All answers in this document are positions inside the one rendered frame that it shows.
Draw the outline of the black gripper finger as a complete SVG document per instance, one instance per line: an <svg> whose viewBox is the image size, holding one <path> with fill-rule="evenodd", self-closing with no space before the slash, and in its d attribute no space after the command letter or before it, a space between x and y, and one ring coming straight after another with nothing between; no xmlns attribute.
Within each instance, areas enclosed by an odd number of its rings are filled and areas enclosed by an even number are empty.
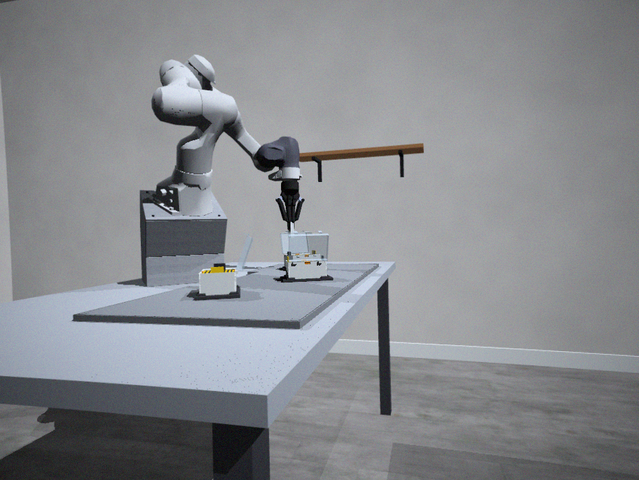
<svg viewBox="0 0 639 480"><path fill-rule="evenodd" d="M288 199L288 203L285 203L286 206L286 211L284 209L284 204L282 202L282 196L280 196L279 198L276 198L276 202L279 205L280 208L280 212L282 215L282 219L287 221L287 229L288 229L288 233L292 233L293 230L293 224L292 224L292 218L291 218L291 196L288 195L287 196Z"/></svg>
<svg viewBox="0 0 639 480"><path fill-rule="evenodd" d="M305 201L305 199L299 197L298 199L298 204L297 204L297 208L295 211L295 206L296 206L296 195L293 196L293 203L291 204L291 218L292 218L292 224L293 224L293 230L295 229L295 221L299 219L299 215L301 212L301 207L303 202Z"/></svg>

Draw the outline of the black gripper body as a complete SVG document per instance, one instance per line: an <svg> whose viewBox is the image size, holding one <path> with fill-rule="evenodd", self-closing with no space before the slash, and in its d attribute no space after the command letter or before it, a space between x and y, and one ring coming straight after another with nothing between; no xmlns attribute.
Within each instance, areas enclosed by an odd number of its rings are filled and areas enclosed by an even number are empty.
<svg viewBox="0 0 639 480"><path fill-rule="evenodd" d="M299 194L299 182L297 181L283 181L281 183L281 194L284 203L288 203L287 196L291 196L291 203L293 203L293 196L296 195L296 202L300 197Z"/></svg>

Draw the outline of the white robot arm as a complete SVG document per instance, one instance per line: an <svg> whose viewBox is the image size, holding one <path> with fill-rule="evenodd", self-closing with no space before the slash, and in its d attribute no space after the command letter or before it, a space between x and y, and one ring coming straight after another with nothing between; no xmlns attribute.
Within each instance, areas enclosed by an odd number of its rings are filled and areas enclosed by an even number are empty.
<svg viewBox="0 0 639 480"><path fill-rule="evenodd" d="M171 215L204 216L213 212L212 157L223 132L248 153L257 170L268 172L279 167L268 175L269 180L300 180L296 139L282 136L260 146L246 132L235 99L210 85L216 85L215 73L204 57L193 55L184 64L165 61L159 73L163 87L153 93L154 114L160 121L194 126L195 130L177 144L174 171L157 184L149 201Z"/></svg>

